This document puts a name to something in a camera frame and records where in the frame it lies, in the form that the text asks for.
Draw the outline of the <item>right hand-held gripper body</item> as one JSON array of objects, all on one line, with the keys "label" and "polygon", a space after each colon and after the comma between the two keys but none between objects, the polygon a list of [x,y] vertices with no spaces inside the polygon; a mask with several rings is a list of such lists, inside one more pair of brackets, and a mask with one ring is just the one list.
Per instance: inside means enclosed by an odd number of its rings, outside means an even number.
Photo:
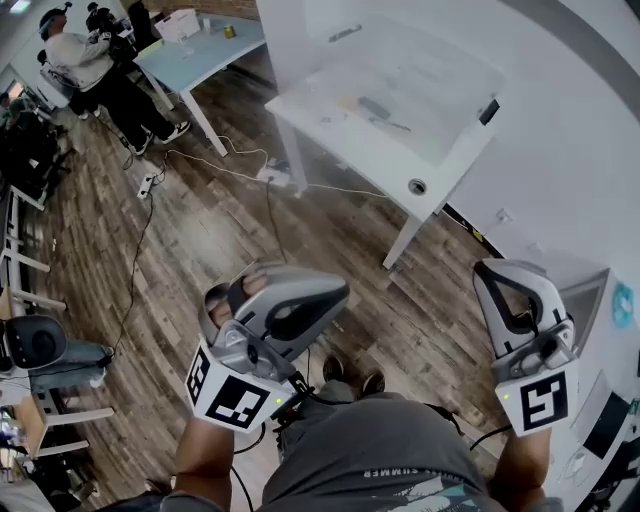
[{"label": "right hand-held gripper body", "polygon": [[575,417],[579,360],[573,351],[571,319],[496,360],[495,394],[518,437]]}]

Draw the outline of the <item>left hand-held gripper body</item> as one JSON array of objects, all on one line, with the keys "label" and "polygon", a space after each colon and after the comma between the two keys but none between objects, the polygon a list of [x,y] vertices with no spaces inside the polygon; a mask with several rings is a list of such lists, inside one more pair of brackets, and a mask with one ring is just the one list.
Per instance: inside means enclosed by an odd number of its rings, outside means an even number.
[{"label": "left hand-held gripper body", "polygon": [[205,295],[185,387],[195,417],[249,433],[291,402],[296,368],[239,321],[217,326],[210,312],[225,298],[224,292]]}]

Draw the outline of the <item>person's left hand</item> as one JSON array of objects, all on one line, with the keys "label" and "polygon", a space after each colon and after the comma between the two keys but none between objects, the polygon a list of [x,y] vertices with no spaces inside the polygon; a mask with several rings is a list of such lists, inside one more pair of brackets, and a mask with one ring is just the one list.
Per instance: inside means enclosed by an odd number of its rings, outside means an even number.
[{"label": "person's left hand", "polygon": [[[267,274],[263,270],[247,274],[242,278],[242,287],[248,297],[256,295],[267,284]],[[234,317],[228,298],[224,295],[209,311],[209,317],[217,327]]]}]

